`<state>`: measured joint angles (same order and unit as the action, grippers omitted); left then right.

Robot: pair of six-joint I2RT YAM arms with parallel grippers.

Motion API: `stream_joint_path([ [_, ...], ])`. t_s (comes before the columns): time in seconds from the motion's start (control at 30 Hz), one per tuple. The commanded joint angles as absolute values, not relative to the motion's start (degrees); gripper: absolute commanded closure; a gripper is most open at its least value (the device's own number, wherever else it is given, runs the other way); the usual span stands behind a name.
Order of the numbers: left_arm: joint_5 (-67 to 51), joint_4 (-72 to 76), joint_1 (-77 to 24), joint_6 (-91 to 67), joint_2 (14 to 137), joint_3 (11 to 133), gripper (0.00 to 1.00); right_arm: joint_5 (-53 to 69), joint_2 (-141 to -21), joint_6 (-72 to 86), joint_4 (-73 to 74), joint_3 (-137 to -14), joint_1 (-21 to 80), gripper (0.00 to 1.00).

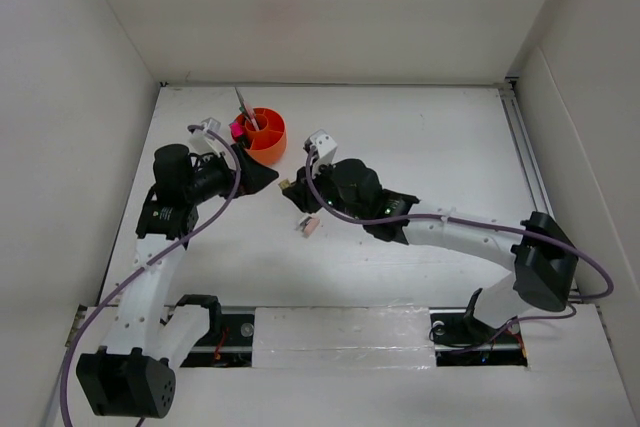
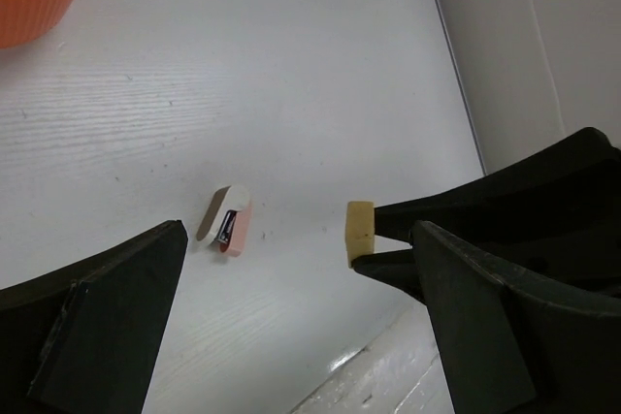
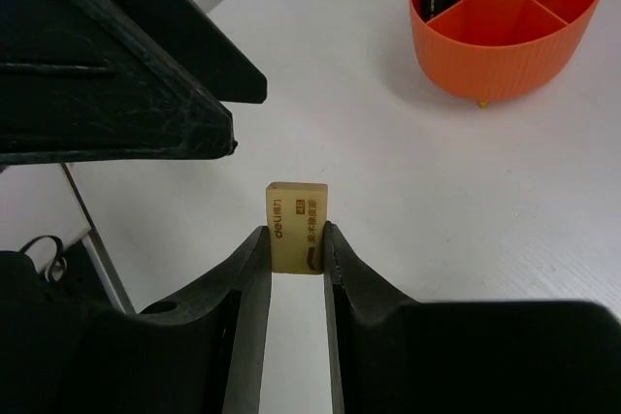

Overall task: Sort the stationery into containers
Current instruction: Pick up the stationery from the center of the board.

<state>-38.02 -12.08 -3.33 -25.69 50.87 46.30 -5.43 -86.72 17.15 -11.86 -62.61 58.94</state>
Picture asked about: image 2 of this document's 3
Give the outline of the small tan eraser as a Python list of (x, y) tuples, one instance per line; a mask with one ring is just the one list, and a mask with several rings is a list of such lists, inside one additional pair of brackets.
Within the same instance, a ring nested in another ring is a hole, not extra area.
[(347, 204), (344, 242), (349, 267), (356, 259), (375, 252), (375, 205), (368, 201)]

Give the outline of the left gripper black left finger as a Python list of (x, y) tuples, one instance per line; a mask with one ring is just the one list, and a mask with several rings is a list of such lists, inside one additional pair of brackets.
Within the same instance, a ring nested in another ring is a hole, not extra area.
[(3, 289), (2, 412), (142, 412), (187, 244), (169, 220)]

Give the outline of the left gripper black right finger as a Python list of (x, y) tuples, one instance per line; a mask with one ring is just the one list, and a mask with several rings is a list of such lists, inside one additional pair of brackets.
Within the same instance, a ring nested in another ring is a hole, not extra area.
[(414, 226), (424, 301), (457, 413), (617, 413), (620, 302)]

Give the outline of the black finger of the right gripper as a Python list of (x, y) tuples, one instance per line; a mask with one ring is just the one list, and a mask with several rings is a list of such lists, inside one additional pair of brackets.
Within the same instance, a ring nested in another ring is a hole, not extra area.
[(354, 259), (353, 270), (365, 277), (398, 289), (424, 304), (418, 266), (411, 248), (373, 253)]
[(438, 195), (378, 207), (378, 236), (412, 242), (430, 221), (475, 247), (575, 285), (620, 277), (620, 150), (584, 128)]

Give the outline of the pink white mini stapler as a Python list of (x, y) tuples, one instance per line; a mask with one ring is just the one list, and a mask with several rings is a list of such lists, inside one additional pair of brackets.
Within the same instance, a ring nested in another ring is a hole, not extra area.
[(196, 239), (216, 246), (227, 257), (239, 257), (252, 216), (249, 191), (233, 184), (218, 189), (212, 196), (208, 209), (198, 228)]

